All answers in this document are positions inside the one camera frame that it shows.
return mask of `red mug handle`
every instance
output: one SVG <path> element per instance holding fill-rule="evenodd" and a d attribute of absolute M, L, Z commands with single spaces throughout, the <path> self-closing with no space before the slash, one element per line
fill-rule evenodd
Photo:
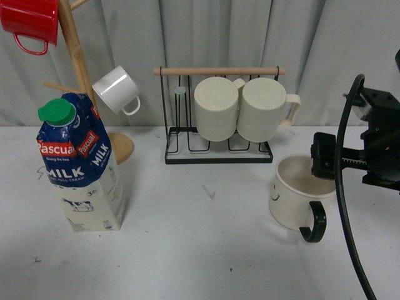
<path fill-rule="evenodd" d="M 25 51 L 26 53 L 29 53 L 29 54 L 33 54 L 33 55 L 43 55 L 43 54 L 46 54 L 47 51 L 48 51 L 48 49 L 49 49 L 49 43 L 48 43 L 47 41 L 43 41 L 43 42 L 44 42 L 44 49 L 43 49 L 42 52 L 35 52 L 35 51 L 31 51 L 31 50 L 26 49 L 26 48 L 21 44 L 21 42 L 19 41 L 18 35 L 17 35 L 16 33 L 14 33 L 14 39 L 15 39 L 15 42 L 17 43 L 17 45 L 18 45 L 23 51 Z"/>

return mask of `green bottle cap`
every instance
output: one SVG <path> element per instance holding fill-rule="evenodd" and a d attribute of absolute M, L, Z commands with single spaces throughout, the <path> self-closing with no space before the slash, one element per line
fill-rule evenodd
<path fill-rule="evenodd" d="M 76 115 L 75 107 L 63 98 L 53 99 L 37 112 L 40 121 L 62 126 L 70 123 Z"/>

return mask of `mug rack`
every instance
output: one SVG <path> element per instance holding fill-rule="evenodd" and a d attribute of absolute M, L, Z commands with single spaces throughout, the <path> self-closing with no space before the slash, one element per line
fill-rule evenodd
<path fill-rule="evenodd" d="M 192 90 L 193 76 L 274 76 L 285 74 L 285 69 L 276 67 L 229 67 L 229 68 L 163 68 L 154 69 L 160 77 L 164 127 L 166 133 L 166 164 L 231 164 L 272 163 L 273 153 L 267 141 L 254 143 L 243 139 L 237 131 L 227 140 L 211 142 L 205 140 L 193 126 Z M 178 86 L 174 90 L 171 109 L 174 125 L 168 127 L 164 76 L 177 76 Z"/>

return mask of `cup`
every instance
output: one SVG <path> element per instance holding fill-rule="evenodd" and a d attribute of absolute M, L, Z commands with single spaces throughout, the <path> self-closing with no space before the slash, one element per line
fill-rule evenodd
<path fill-rule="evenodd" d="M 49 43 L 57 46 L 58 0 L 1 0 L 0 18 L 3 29 L 12 33 L 17 45 L 29 54 L 46 54 Z M 19 36 L 43 41 L 44 49 L 26 49 Z"/>
<path fill-rule="evenodd" d="M 209 77 L 194 90 L 196 125 L 199 134 L 209 141 L 223 141 L 236 130 L 239 94 L 243 79 L 234 82 L 223 77 Z"/>
<path fill-rule="evenodd" d="M 275 169 L 269 211 L 286 228 L 300 231 L 309 243 L 319 242 L 326 229 L 326 213 L 336 198 L 334 181 L 311 174 L 313 159 L 288 156 Z"/>
<path fill-rule="evenodd" d="M 294 107 L 289 117 L 281 120 L 286 102 L 294 103 Z M 264 77 L 250 80 L 243 88 L 237 131 L 251 142 L 268 141 L 279 125 L 293 123 L 300 105 L 300 97 L 286 94 L 285 88 L 276 80 Z"/>
<path fill-rule="evenodd" d="M 140 90 L 128 73 L 118 66 L 110 73 L 92 85 L 97 95 L 114 112 L 123 111 L 127 116 L 136 114 L 140 108 Z M 137 106 L 133 111 L 124 109 L 131 101 L 137 99 Z"/>

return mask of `milk carton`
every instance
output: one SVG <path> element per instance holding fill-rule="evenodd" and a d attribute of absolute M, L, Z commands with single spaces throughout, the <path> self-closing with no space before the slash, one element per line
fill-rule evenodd
<path fill-rule="evenodd" d="M 64 94 L 39 109 L 37 143 L 73 231 L 118 230 L 126 198 L 111 142 L 86 94 Z"/>

